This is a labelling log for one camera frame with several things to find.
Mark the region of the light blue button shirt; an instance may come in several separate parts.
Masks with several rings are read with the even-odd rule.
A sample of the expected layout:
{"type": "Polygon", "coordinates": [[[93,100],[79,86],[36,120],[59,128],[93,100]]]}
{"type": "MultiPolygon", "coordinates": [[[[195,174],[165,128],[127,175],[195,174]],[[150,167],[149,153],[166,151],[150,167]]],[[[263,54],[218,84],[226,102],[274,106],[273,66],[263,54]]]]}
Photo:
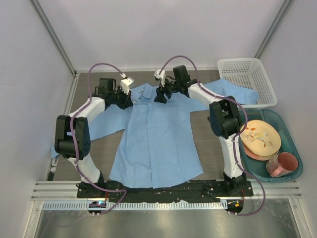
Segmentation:
{"type": "Polygon", "coordinates": [[[190,113],[206,106],[180,93],[166,104],[155,96],[156,87],[143,84],[131,91],[133,106],[108,105],[89,122],[91,140],[123,131],[109,178],[129,188],[171,187],[203,173],[190,113]]]}

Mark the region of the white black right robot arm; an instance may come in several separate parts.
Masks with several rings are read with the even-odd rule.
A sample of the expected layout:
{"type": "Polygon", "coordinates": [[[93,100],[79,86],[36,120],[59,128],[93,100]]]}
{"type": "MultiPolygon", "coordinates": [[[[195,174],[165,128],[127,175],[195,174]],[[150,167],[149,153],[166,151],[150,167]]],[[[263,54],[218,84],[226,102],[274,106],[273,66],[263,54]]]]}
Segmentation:
{"type": "Polygon", "coordinates": [[[209,90],[196,79],[191,79],[183,65],[175,67],[173,73],[174,80],[169,82],[164,70],[155,71],[155,80],[159,81],[155,102],[165,104],[173,93],[181,93],[199,101],[209,109],[211,129],[220,140],[224,158],[224,191],[230,196],[242,195],[247,178],[239,155],[237,136],[242,126],[242,120],[237,102],[233,97],[221,96],[209,90]]]}

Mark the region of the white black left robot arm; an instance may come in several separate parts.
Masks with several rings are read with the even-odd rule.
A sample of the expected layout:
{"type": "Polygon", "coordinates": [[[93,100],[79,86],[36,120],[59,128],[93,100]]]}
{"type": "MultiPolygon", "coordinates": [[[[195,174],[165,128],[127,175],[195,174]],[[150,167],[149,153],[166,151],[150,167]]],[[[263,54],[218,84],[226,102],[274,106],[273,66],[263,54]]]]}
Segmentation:
{"type": "Polygon", "coordinates": [[[54,149],[80,174],[81,182],[76,185],[78,198],[99,198],[106,194],[103,174],[90,155],[89,123],[112,105],[123,110],[133,106],[130,87],[134,80],[122,76],[119,85],[115,79],[101,78],[99,86],[84,105],[56,119],[54,149]]]}

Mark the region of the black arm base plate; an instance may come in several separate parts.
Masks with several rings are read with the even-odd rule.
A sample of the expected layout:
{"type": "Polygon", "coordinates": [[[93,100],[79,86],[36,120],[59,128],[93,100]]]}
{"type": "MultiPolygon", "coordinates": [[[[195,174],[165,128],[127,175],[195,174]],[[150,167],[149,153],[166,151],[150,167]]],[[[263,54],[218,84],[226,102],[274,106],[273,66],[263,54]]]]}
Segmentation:
{"type": "Polygon", "coordinates": [[[127,188],[116,181],[105,181],[102,188],[114,190],[109,193],[96,189],[90,184],[77,183],[77,198],[108,198],[117,202],[122,197],[122,190],[127,191],[122,203],[171,203],[181,200],[189,203],[217,202],[221,197],[252,197],[254,195],[250,181],[241,188],[229,190],[222,180],[199,179],[165,188],[127,188]]]}

